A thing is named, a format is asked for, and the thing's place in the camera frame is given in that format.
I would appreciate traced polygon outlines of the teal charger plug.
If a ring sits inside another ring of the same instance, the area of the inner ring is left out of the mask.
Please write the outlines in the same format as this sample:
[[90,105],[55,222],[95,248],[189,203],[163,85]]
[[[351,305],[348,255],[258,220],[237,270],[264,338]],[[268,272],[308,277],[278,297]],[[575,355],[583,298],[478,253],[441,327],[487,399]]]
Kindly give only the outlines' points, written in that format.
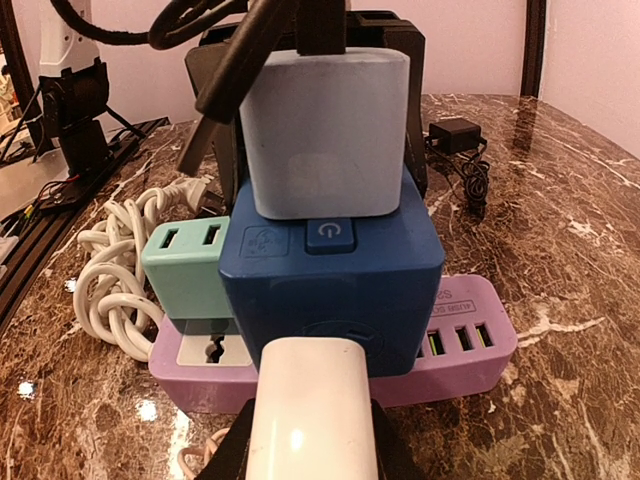
[[141,254],[146,277],[167,317],[221,320],[233,317],[219,275],[228,216],[163,223]]

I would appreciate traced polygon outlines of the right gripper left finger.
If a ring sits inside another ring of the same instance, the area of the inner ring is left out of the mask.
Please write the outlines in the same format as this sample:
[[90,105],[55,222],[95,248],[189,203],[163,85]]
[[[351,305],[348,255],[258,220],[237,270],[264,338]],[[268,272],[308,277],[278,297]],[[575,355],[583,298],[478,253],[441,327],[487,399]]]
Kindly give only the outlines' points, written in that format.
[[248,400],[212,458],[196,475],[196,480],[241,480],[246,477],[255,400]]

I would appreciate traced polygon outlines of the light blue charger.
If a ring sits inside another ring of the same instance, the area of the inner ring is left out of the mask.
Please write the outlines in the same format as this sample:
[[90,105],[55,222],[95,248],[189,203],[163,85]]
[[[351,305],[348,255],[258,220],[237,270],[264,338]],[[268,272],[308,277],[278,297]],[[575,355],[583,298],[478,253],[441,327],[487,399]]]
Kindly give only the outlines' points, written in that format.
[[375,217],[400,203],[410,59],[392,49],[270,54],[240,107],[257,212]]

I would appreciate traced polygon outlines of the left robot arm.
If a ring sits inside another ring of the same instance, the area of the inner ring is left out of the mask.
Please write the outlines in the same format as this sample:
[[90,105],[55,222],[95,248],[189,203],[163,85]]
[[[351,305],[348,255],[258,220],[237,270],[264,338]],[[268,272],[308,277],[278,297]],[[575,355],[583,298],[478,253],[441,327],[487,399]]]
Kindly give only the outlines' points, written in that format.
[[246,179],[248,133],[238,110],[271,53],[291,50],[305,59],[344,54],[350,47],[398,51],[410,60],[404,162],[425,192],[421,92],[427,41],[391,11],[350,11],[342,1],[172,1],[146,32],[106,30],[93,24],[87,1],[41,5],[41,73],[45,125],[58,138],[70,171],[90,170],[89,144],[107,111],[109,81],[101,45],[147,45],[168,50],[196,36],[218,35],[187,59],[201,121],[180,170],[195,174],[207,152],[217,161],[221,204],[231,208]]

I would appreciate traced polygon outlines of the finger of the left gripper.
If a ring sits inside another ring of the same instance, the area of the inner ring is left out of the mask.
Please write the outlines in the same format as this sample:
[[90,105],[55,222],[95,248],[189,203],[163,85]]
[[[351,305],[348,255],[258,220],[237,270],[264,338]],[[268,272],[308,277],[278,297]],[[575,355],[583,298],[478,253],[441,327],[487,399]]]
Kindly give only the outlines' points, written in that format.
[[183,172],[194,176],[209,149],[218,164],[223,199],[232,203],[242,180],[235,116],[250,89],[250,26],[240,23],[196,100],[201,114],[183,149]]
[[401,19],[392,11],[354,10],[349,12],[349,45],[393,49],[409,57],[404,163],[419,193],[425,195],[428,171],[421,117],[425,35],[411,21]]

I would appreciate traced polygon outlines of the dark blue cube socket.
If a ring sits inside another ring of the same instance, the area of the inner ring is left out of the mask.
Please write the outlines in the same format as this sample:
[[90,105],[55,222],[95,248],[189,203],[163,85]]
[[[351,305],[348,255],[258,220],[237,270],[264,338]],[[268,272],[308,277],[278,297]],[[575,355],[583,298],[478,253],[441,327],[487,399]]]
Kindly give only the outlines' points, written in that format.
[[405,172],[398,209],[370,218],[268,220],[244,183],[219,274],[253,363],[278,338],[340,337],[362,346],[370,376],[387,377],[413,368],[444,263]]

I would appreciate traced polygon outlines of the white charger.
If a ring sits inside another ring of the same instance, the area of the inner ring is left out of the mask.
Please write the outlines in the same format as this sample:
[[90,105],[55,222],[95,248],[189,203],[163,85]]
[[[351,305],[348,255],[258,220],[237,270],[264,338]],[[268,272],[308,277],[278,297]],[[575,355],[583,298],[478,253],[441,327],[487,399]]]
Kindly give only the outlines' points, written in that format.
[[261,356],[249,479],[375,479],[364,349],[342,338],[286,337]]

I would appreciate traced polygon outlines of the purple power strip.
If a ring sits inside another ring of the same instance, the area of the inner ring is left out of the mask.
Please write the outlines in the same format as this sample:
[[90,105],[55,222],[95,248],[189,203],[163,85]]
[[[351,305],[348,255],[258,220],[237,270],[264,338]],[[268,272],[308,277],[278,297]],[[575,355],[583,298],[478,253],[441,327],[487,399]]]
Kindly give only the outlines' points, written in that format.
[[81,234],[92,257],[73,309],[186,412],[236,413],[266,392],[385,407],[483,393],[516,350],[491,283],[444,275],[410,179],[372,218],[269,220],[245,184],[228,217],[150,227],[158,196]]

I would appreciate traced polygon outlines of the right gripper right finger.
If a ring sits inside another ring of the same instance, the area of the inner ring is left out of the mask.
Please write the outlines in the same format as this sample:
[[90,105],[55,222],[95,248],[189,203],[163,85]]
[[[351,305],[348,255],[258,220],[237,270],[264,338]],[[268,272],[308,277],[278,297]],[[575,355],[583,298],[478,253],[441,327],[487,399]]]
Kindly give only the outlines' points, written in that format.
[[378,478],[410,480],[418,478],[418,466],[406,443],[393,428],[384,409],[371,401]]

